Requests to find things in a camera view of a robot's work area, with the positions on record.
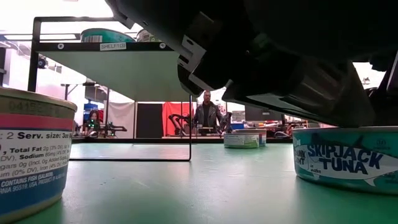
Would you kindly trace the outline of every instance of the tuna can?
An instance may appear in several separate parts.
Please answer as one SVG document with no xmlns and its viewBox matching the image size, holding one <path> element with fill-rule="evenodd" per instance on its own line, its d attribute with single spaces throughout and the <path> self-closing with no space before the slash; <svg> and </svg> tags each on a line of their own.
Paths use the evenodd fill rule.
<svg viewBox="0 0 398 224">
<path fill-rule="evenodd" d="M 12 223 L 61 198 L 77 107 L 9 88 L 0 105 L 0 223 Z"/>
<path fill-rule="evenodd" d="M 267 143 L 267 130 L 266 129 L 237 129 L 236 133 L 246 133 L 246 134 L 258 134 L 259 135 L 259 145 L 266 146 Z"/>
<path fill-rule="evenodd" d="M 224 147 L 235 149 L 255 149 L 259 147 L 259 135 L 257 133 L 226 133 L 224 135 Z"/>
<path fill-rule="evenodd" d="M 161 42 L 161 40 L 142 29 L 137 33 L 137 42 Z"/>
<path fill-rule="evenodd" d="M 80 41 L 83 43 L 135 42 L 135 40 L 127 34 L 103 28 L 84 30 L 80 34 Z"/>
<path fill-rule="evenodd" d="M 293 130 L 297 175 L 357 191 L 398 194 L 398 127 Z"/>
</svg>

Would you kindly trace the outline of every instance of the green table surface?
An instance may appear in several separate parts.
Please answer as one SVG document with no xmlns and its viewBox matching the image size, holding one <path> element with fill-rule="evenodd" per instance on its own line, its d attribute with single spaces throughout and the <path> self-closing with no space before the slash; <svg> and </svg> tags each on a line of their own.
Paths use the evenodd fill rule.
<svg viewBox="0 0 398 224">
<path fill-rule="evenodd" d="M 187 150 L 77 144 L 72 154 L 128 156 L 135 149 L 140 151 L 135 155 L 152 156 Z M 396 196 L 338 190 L 296 177 L 291 144 L 243 150 L 200 144 L 192 151 L 191 162 L 71 161 L 61 201 L 18 223 L 398 223 Z"/>
</svg>

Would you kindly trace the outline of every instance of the gray jacket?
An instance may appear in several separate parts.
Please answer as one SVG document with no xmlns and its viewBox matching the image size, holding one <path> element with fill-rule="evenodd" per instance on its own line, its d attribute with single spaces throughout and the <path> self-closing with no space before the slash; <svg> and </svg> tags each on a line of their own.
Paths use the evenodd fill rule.
<svg viewBox="0 0 398 224">
<path fill-rule="evenodd" d="M 218 109 L 217 105 L 215 105 L 213 102 L 210 102 L 209 117 L 207 119 L 208 126 L 215 128 L 217 126 L 216 119 L 218 119 L 218 122 L 221 122 L 222 118 L 223 115 L 221 114 L 221 111 Z M 193 117 L 193 123 L 205 126 L 205 124 L 203 124 L 204 122 L 205 122 L 205 113 L 203 112 L 203 106 L 199 105 Z"/>
</svg>

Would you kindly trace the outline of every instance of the skipjack tuna label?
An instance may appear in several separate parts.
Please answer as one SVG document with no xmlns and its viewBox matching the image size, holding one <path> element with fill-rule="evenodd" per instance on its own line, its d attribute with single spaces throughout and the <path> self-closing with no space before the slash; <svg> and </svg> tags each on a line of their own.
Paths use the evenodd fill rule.
<svg viewBox="0 0 398 224">
<path fill-rule="evenodd" d="M 296 167 L 311 172 L 314 179 L 331 177 L 335 179 L 364 180 L 374 186 L 376 177 L 398 170 L 398 159 L 369 150 L 362 146 L 361 136 L 353 145 L 327 141 L 313 134 L 307 144 L 294 138 L 294 159 Z"/>
</svg>

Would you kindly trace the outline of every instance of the man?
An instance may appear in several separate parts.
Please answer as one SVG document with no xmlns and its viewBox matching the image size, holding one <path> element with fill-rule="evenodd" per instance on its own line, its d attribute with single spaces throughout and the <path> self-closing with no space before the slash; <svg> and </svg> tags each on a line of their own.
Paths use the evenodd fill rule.
<svg viewBox="0 0 398 224">
<path fill-rule="evenodd" d="M 201 124 L 203 127 L 213 128 L 210 132 L 216 132 L 217 119 L 221 122 L 223 115 L 218 109 L 217 105 L 210 101 L 211 93 L 210 91 L 205 91 L 203 94 L 203 104 L 198 105 L 196 113 L 193 117 L 194 124 Z M 201 134 L 208 133 L 205 129 L 200 129 Z"/>
</svg>

